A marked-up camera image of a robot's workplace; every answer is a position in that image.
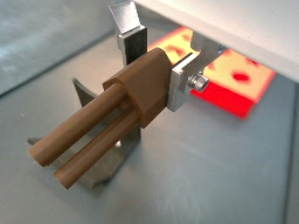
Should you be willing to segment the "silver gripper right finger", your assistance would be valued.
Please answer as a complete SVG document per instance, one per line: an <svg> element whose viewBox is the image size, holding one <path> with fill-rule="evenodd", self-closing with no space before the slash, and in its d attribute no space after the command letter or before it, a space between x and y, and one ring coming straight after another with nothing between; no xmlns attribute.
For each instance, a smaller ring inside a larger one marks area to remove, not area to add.
<svg viewBox="0 0 299 224"><path fill-rule="evenodd" d="M173 112L187 102L193 90L205 91L210 84L205 68L228 51L226 46L197 32L191 36L191 49L199 54L190 53L173 66L167 95L167 108Z"/></svg>

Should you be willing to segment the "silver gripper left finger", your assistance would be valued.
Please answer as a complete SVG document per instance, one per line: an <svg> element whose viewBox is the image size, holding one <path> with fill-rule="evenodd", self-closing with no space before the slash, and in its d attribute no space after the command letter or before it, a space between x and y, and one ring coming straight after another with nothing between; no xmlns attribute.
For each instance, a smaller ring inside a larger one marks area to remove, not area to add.
<svg viewBox="0 0 299 224"><path fill-rule="evenodd" d="M109 9L117 25L118 49L129 65L147 53L147 28L141 24L137 4L131 0L109 0Z"/></svg>

